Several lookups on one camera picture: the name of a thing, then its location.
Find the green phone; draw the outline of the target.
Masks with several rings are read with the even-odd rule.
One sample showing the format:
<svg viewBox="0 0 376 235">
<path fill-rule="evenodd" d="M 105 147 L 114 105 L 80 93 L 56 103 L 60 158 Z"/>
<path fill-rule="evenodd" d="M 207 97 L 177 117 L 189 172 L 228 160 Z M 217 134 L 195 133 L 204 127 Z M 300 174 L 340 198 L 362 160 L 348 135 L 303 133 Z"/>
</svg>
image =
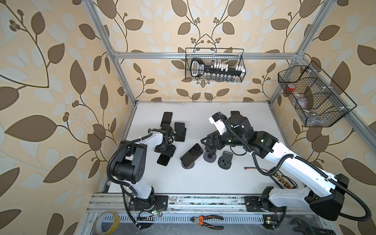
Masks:
<svg viewBox="0 0 376 235">
<path fill-rule="evenodd" d="M 240 115 L 239 111 L 231 111 L 231 116 L 238 116 Z"/>
<path fill-rule="evenodd" d="M 211 143 L 210 141 L 207 141 L 205 143 L 205 151 L 207 151 L 211 154 L 216 154 L 217 148 L 215 147 L 215 145 L 213 143 Z"/>
</svg>

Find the purple edged phone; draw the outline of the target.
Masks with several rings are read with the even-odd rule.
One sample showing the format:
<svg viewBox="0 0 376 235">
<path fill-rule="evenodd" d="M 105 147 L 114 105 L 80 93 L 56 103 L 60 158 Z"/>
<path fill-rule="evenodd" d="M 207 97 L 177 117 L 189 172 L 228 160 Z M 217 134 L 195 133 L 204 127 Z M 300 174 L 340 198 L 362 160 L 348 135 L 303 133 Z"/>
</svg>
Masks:
<svg viewBox="0 0 376 235">
<path fill-rule="evenodd" d="M 173 115 L 172 112 L 164 112 L 163 117 L 162 117 L 162 121 L 161 121 L 161 126 L 170 125 L 171 120 L 172 120 L 172 115 Z"/>
</svg>

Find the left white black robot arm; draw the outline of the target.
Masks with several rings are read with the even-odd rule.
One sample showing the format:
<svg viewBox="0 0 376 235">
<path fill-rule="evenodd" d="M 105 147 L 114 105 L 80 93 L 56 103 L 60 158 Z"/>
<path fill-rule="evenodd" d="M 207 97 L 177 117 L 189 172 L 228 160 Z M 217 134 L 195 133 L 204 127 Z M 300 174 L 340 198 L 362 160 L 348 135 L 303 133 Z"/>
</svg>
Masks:
<svg viewBox="0 0 376 235">
<path fill-rule="evenodd" d="M 171 126 L 162 124 L 160 129 L 149 129 L 148 134 L 132 141 L 123 140 L 118 150 L 108 162 L 106 174 L 108 179 L 120 186 L 125 211 L 136 226 L 142 230 L 145 228 L 138 219 L 145 220 L 140 215 L 132 216 L 127 198 L 134 204 L 135 210 L 149 212 L 152 215 L 161 216 L 167 209 L 168 196 L 155 195 L 155 191 L 143 177 L 146 169 L 146 156 L 150 150 L 173 156 L 176 147 L 172 144 L 175 133 Z"/>
</svg>

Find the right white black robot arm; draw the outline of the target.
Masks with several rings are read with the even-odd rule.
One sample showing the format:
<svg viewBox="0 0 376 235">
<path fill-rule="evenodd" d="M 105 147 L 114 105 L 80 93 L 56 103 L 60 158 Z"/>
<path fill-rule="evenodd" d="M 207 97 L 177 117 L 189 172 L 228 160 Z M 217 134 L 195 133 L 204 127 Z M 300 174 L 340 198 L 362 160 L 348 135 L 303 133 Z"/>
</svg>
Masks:
<svg viewBox="0 0 376 235">
<path fill-rule="evenodd" d="M 366 203 L 348 189 L 349 179 L 343 174 L 326 172 L 294 153 L 269 133 L 254 131 L 248 118 L 241 114 L 226 117 L 217 112 L 209 121 L 216 131 L 201 140 L 205 146 L 213 150 L 221 150 L 225 146 L 241 146 L 252 156 L 260 174 L 272 176 L 284 169 L 304 184 L 300 189 L 265 188 L 259 200 L 266 210 L 281 207 L 310 209 L 329 221 L 343 217 L 364 222 L 372 218 L 372 212 Z M 363 216 L 341 212 L 346 195 L 364 209 Z"/>
</svg>

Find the round black stand front right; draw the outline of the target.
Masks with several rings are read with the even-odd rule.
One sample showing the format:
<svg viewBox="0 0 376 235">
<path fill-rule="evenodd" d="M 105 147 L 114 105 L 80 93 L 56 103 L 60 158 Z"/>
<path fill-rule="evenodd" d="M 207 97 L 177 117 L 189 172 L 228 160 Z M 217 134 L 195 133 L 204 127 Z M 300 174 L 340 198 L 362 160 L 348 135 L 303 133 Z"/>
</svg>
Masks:
<svg viewBox="0 0 376 235">
<path fill-rule="evenodd" d="M 232 152 L 224 151 L 222 156 L 218 159 L 218 166 L 224 170 L 230 169 L 232 165 L 232 158 Z"/>
</svg>

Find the black rectangular stand left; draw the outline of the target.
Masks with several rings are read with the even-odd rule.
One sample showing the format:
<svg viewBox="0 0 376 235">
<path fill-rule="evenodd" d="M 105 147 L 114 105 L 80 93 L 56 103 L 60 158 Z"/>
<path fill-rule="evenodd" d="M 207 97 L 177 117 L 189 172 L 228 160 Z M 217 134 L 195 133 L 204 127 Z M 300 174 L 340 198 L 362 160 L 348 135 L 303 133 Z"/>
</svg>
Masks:
<svg viewBox="0 0 376 235">
<path fill-rule="evenodd" d="M 176 122 L 174 124 L 174 131 L 175 131 L 174 140 L 176 142 L 184 142 L 185 137 L 186 137 L 186 132 L 187 132 L 185 124 L 182 122 Z"/>
</svg>

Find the round dark stand front left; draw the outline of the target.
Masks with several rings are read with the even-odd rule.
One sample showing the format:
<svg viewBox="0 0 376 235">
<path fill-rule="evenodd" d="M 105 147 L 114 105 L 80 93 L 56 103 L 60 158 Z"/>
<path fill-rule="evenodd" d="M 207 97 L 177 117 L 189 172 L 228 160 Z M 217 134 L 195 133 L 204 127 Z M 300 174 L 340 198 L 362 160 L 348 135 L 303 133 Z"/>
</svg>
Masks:
<svg viewBox="0 0 376 235">
<path fill-rule="evenodd" d="M 183 169 L 192 169 L 195 166 L 195 162 L 192 162 L 189 166 L 185 166 L 184 163 L 181 163 Z"/>
</svg>

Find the black socket tool set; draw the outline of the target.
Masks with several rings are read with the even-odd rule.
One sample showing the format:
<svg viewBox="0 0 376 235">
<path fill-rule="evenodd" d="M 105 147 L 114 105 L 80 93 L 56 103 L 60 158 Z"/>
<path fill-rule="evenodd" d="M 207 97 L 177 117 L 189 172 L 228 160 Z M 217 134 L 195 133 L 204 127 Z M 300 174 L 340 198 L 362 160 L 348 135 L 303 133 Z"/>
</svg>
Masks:
<svg viewBox="0 0 376 235">
<path fill-rule="evenodd" d="M 199 58 L 194 58 L 191 60 L 188 70 L 192 77 L 205 76 L 206 78 L 211 76 L 242 78 L 246 74 L 246 69 L 244 66 L 237 65 L 235 68 L 231 68 L 228 64 L 216 62 L 206 65 L 204 61 Z"/>
</svg>

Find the black charger board with connectors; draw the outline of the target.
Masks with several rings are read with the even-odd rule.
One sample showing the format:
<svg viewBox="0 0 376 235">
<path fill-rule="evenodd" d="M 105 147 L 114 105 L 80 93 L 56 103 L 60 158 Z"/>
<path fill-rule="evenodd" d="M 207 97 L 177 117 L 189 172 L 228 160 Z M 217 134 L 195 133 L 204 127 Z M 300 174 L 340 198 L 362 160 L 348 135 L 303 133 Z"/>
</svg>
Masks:
<svg viewBox="0 0 376 235">
<path fill-rule="evenodd" d="M 281 188 L 281 189 L 296 189 L 298 186 L 294 180 L 285 176 L 280 171 L 277 171 L 270 178 Z"/>
</svg>

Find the red capped item in basket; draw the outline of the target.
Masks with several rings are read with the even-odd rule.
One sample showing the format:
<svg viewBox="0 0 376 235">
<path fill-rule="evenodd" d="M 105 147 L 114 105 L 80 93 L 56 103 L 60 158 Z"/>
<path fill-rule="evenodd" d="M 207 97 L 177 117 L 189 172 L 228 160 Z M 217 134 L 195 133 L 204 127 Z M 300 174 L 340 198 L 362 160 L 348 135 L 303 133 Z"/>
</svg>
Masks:
<svg viewBox="0 0 376 235">
<path fill-rule="evenodd" d="M 295 91 L 295 89 L 296 89 L 296 86 L 293 83 L 289 83 L 286 86 L 286 91 L 287 92 L 293 93 Z"/>
</svg>

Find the yellow tape roll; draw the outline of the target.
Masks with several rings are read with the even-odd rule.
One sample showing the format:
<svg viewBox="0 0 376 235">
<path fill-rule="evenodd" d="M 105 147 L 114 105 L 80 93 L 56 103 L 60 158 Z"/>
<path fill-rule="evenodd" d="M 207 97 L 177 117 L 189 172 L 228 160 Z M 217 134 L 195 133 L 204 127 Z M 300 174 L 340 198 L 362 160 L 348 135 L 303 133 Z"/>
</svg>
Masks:
<svg viewBox="0 0 376 235">
<path fill-rule="evenodd" d="M 116 212 L 106 211 L 97 218 L 94 229 L 97 235 L 111 235 L 120 224 L 120 217 Z"/>
</svg>

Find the black adjustable wrench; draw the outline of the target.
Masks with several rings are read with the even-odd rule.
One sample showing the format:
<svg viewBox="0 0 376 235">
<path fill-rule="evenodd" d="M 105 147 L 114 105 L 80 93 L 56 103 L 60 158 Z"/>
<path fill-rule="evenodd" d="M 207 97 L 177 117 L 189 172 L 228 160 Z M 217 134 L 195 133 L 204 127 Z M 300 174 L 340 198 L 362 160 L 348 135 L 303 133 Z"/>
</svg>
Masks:
<svg viewBox="0 0 376 235">
<path fill-rule="evenodd" d="M 295 232 L 301 233 L 302 235 L 336 235 L 333 230 L 313 227 L 297 217 L 292 220 L 291 225 Z"/>
</svg>

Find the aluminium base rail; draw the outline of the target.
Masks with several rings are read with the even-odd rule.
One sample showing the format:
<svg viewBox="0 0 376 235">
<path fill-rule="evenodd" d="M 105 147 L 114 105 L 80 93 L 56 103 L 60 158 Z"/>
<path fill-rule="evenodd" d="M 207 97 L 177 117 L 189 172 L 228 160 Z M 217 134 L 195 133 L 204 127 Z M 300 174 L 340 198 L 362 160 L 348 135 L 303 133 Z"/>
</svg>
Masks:
<svg viewBox="0 0 376 235">
<path fill-rule="evenodd" d="M 122 194 L 96 193 L 92 196 L 78 229 L 79 235 L 97 235 L 94 225 L 100 214 L 110 211 L 120 217 L 120 224 L 114 235 L 298 235 L 291 222 L 300 218 L 316 228 L 333 230 L 333 224 L 303 209 L 288 209 L 285 217 L 277 213 L 252 209 L 243 194 L 176 194 L 168 196 L 167 209 L 161 216 L 139 213 L 127 198 L 127 205 L 134 218 L 138 215 L 145 220 L 138 221 L 145 226 L 136 228 L 128 217 Z"/>
</svg>

